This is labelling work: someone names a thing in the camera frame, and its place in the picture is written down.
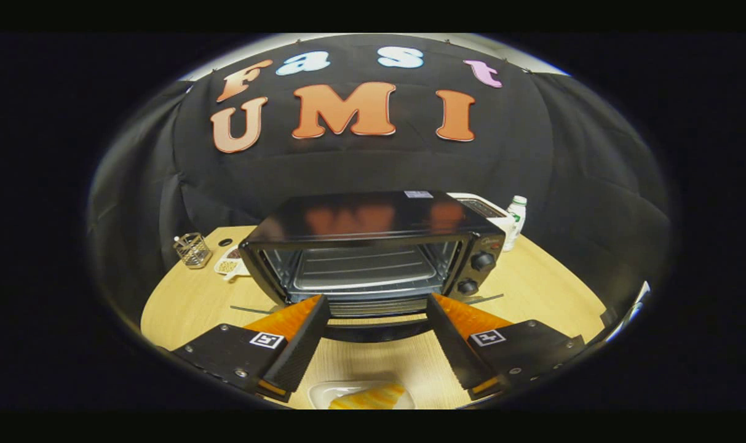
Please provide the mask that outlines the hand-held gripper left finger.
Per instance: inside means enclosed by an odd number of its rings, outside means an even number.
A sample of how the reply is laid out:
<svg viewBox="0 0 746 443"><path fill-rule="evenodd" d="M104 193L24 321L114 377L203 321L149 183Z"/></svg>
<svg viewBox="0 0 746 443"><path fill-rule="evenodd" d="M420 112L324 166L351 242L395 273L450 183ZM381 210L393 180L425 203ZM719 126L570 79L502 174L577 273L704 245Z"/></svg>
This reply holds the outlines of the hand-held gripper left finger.
<svg viewBox="0 0 746 443"><path fill-rule="evenodd" d="M329 319L328 300L315 295L246 326L216 325L172 354L247 394L286 402L300 386Z"/></svg>

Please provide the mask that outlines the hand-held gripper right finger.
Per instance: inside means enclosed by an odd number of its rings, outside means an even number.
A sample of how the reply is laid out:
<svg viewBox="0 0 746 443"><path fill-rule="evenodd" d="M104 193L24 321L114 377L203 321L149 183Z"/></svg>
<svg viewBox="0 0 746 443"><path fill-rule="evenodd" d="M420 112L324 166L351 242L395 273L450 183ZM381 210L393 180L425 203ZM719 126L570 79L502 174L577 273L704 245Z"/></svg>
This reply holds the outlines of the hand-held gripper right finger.
<svg viewBox="0 0 746 443"><path fill-rule="evenodd" d="M426 314L459 384L472 400L525 392L585 351L539 320L511 322L444 295L426 298Z"/></svg>

